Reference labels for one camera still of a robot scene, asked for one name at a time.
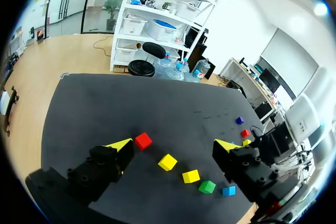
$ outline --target green cube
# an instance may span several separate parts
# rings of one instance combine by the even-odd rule
[[[208,181],[203,181],[199,187],[199,190],[204,194],[212,194],[215,190],[216,184]]]

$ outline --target bottle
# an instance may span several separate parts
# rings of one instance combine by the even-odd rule
[[[199,73],[200,71],[198,69],[196,69],[194,73],[184,73],[184,81],[200,83]]]
[[[171,67],[172,60],[169,58],[170,53],[167,52],[163,59],[156,59],[153,63],[155,74],[154,77],[161,77],[166,68]]]
[[[162,79],[167,80],[184,80],[184,73],[181,71],[182,64],[178,63],[175,68],[167,68],[162,74]]]
[[[189,73],[190,72],[187,59],[185,59],[185,58],[182,61],[181,71],[184,72],[184,73]]]
[[[198,77],[202,79],[210,69],[210,64],[208,62],[209,59],[199,60],[192,73],[194,73],[198,69],[199,70]]]

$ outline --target blue cube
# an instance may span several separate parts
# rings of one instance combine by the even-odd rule
[[[236,123],[237,123],[238,125],[242,125],[242,124],[244,123],[244,118],[242,118],[241,116],[238,117],[238,118],[236,119]]]
[[[236,194],[236,187],[235,186],[230,186],[223,188],[223,196],[232,196]]]

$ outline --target blue lid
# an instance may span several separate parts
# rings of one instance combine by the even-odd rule
[[[172,26],[166,22],[163,22],[161,20],[158,20],[158,19],[155,19],[154,20],[157,24],[161,25],[161,26],[164,26],[164,27],[168,27],[168,28],[173,28],[173,29],[177,29],[175,26]]]

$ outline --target small red cube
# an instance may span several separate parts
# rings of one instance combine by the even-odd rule
[[[242,132],[241,132],[241,136],[242,137],[248,137],[248,136],[250,136],[250,132],[248,131],[248,130],[243,130]]]
[[[145,132],[137,136],[134,142],[141,151],[143,151],[152,144],[151,138]]]

